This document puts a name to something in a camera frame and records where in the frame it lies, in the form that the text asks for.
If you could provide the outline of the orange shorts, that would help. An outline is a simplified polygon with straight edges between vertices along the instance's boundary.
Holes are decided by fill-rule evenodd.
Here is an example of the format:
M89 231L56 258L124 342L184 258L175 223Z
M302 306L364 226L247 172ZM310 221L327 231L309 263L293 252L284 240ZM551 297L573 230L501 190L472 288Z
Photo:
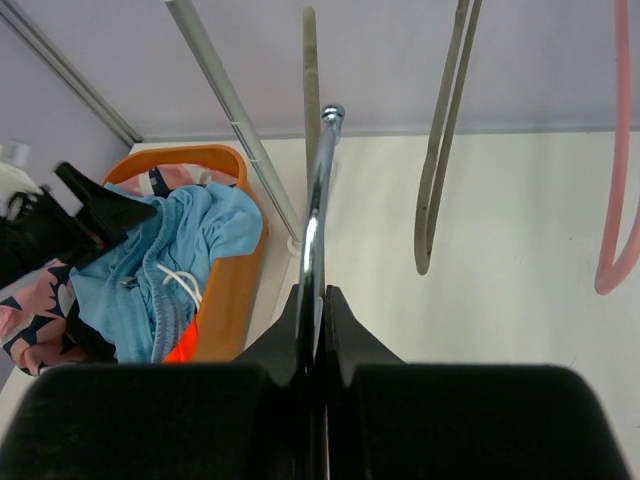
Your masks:
M199 339L197 318L192 321L181 334L177 344L163 360L164 363L178 364L189 363L193 360Z

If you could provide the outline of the black shorts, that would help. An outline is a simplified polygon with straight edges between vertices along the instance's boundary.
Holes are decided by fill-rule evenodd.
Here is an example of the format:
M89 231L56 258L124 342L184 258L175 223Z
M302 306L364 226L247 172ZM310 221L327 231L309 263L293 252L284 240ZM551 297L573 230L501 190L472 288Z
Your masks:
M66 333L86 354L89 362L116 363L115 346L80 318L79 303L75 300L66 315Z

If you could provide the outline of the pink hanger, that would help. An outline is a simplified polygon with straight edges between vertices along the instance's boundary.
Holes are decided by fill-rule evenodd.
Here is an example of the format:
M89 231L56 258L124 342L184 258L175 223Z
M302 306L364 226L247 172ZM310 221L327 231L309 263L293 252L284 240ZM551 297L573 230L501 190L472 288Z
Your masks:
M623 213L630 152L632 87L629 3L614 3L616 47L616 128L609 199L594 290L607 295L631 273L639 260L639 217L635 216L621 253L616 252Z

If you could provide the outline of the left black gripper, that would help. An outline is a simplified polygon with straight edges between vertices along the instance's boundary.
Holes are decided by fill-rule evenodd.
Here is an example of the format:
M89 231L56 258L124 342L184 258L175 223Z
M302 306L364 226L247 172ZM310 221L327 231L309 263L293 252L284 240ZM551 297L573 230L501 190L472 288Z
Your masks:
M72 216L48 190L11 196L10 206L21 205L14 217L1 218L3 288L52 260L83 268L100 250L119 245L129 230L157 214L152 205L98 185L68 162L54 172L82 207Z

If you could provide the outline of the black shorts hanger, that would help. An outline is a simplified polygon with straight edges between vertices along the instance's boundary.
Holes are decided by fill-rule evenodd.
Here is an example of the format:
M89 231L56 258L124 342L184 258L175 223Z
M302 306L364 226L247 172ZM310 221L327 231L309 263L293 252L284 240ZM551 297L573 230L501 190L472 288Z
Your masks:
M483 2L459 1L429 132L414 222L417 273L430 268L446 172Z

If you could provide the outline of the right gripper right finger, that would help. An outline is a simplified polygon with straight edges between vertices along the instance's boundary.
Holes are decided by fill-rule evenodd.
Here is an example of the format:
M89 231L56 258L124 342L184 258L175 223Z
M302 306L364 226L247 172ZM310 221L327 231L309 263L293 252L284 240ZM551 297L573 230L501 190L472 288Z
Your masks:
M336 286L324 327L335 479L626 479L590 385L556 365L406 363Z

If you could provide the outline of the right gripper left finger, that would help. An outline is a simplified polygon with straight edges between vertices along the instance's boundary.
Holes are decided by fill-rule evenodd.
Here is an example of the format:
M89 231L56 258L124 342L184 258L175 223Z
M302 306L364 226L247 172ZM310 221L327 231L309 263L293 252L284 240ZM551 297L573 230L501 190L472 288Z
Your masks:
M320 299L293 287L231 363L55 369L1 443L5 479L316 479L311 396Z

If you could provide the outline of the pink patterned shorts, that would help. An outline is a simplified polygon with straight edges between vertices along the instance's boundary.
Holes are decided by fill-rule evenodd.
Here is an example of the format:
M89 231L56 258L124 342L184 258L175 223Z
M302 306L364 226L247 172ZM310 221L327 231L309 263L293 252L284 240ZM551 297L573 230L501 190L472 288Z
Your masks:
M142 197L168 194L187 185L206 185L216 172L195 164L161 164L117 184ZM66 333L66 315L77 300L71 267L53 261L39 279L1 301L1 348L16 366L31 376L46 368L89 362L86 354Z

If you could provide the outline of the light blue shorts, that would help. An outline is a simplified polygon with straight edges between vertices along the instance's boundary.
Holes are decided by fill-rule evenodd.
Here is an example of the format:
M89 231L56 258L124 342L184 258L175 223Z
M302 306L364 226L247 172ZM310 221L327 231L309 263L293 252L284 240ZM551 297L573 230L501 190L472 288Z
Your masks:
M157 214L70 280L81 320L116 349L120 363L159 363L203 304L213 263L255 251L263 229L241 189L188 185L141 200Z

